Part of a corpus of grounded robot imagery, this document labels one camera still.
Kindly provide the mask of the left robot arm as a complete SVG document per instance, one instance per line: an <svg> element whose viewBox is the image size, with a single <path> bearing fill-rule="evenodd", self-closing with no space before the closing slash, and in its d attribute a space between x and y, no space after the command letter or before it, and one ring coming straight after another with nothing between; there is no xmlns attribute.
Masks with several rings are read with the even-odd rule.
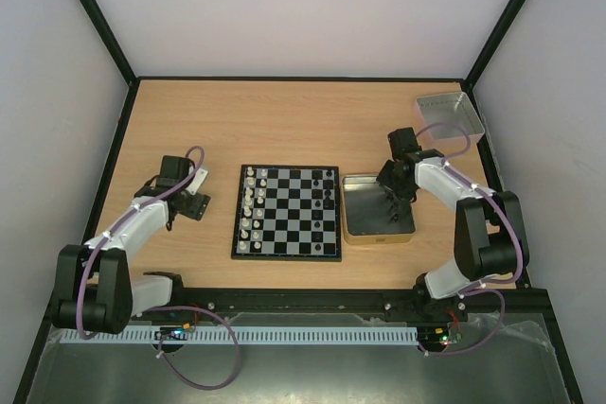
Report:
<svg viewBox="0 0 606 404"><path fill-rule="evenodd" d="M180 279L152 272L133 280L129 262L157 231L172 229L177 216L200 220L210 198L199 192L208 170L205 151L166 155L157 175L134 193L125 212L96 237L59 253L51 295L51 322L88 340L118 334L132 316L166 305Z"/></svg>

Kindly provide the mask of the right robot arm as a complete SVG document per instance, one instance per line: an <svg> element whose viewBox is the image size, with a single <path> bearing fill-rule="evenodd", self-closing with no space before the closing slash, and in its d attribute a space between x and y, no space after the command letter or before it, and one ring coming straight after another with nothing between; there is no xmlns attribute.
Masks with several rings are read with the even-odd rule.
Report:
<svg viewBox="0 0 606 404"><path fill-rule="evenodd" d="M446 300L516 282L527 265L526 228L519 198L472 181L436 149L423 149L407 127L387 135L392 158L376 179L397 202L413 203L427 191L454 212L454 258L418 277L413 309L434 320Z"/></svg>

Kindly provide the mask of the black white chess board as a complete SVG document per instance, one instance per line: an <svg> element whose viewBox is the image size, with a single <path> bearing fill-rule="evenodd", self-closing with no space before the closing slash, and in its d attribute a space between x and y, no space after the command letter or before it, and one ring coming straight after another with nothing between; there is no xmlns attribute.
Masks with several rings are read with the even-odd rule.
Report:
<svg viewBox="0 0 606 404"><path fill-rule="evenodd" d="M248 177L252 167L256 175ZM331 168L333 175L326 177ZM322 170L315 180L312 172ZM315 208L315 201L322 201ZM322 227L314 229L320 220ZM239 242L247 251L239 251ZM261 251L253 244L261 243ZM341 194L335 166L241 167L231 257L233 259L339 262L342 260Z"/></svg>

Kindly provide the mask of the metal tin tray with pieces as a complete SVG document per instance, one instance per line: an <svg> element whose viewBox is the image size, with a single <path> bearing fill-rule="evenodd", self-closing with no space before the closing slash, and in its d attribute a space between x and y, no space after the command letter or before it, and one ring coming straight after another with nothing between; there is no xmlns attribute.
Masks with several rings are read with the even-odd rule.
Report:
<svg viewBox="0 0 606 404"><path fill-rule="evenodd" d="M375 174L342 178L343 236L350 245L406 243L416 233L411 204L391 199L377 183ZM395 224L389 219L399 215Z"/></svg>

